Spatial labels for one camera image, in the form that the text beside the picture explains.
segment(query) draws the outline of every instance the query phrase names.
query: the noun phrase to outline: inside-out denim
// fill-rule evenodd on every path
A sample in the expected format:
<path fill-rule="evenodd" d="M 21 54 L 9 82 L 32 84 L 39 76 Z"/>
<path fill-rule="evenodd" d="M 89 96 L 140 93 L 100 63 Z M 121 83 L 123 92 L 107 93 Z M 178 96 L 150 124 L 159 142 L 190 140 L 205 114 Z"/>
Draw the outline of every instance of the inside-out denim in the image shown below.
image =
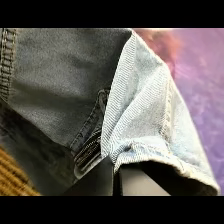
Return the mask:
<path fill-rule="evenodd" d="M 43 195 L 59 195 L 110 155 L 173 166 L 219 193 L 165 63 L 131 29 L 1 28 L 0 144 Z M 101 154 L 76 170 L 102 129 Z"/>

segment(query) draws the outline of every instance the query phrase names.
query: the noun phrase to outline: denim pants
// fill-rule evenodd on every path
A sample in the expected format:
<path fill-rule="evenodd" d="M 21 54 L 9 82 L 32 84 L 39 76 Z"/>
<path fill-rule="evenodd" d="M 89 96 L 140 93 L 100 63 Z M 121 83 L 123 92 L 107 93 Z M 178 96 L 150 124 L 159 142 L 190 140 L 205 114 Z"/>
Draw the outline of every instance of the denim pants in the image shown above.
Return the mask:
<path fill-rule="evenodd" d="M 168 67 L 132 29 L 0 35 L 0 144 L 40 193 L 63 193 L 109 155 L 115 171 L 155 161 L 219 194 Z"/>

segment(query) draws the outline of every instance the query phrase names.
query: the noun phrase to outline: brown woven surface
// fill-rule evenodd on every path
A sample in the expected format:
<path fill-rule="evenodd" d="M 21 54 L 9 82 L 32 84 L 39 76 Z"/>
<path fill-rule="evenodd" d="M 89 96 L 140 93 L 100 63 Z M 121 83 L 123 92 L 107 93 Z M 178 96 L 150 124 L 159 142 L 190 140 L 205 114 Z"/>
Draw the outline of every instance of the brown woven surface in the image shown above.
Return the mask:
<path fill-rule="evenodd" d="M 0 196 L 39 196 L 15 160 L 0 149 Z"/>

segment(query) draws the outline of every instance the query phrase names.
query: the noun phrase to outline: brown carpet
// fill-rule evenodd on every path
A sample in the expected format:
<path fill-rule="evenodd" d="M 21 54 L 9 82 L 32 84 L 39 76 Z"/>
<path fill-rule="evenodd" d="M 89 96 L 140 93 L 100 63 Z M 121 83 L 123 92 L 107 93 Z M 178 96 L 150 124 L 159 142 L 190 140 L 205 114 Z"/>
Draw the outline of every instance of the brown carpet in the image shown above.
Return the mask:
<path fill-rule="evenodd" d="M 15 160 L 0 149 L 0 196 L 40 196 Z"/>

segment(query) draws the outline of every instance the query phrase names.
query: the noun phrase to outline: purple fabric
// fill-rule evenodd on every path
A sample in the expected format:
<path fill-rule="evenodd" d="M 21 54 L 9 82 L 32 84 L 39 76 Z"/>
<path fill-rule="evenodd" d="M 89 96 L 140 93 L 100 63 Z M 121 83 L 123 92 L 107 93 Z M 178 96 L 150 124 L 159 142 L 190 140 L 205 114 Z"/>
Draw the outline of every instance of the purple fabric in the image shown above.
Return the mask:
<path fill-rule="evenodd" d="M 224 194 L 224 29 L 172 31 L 183 46 L 176 63 L 176 84 Z"/>

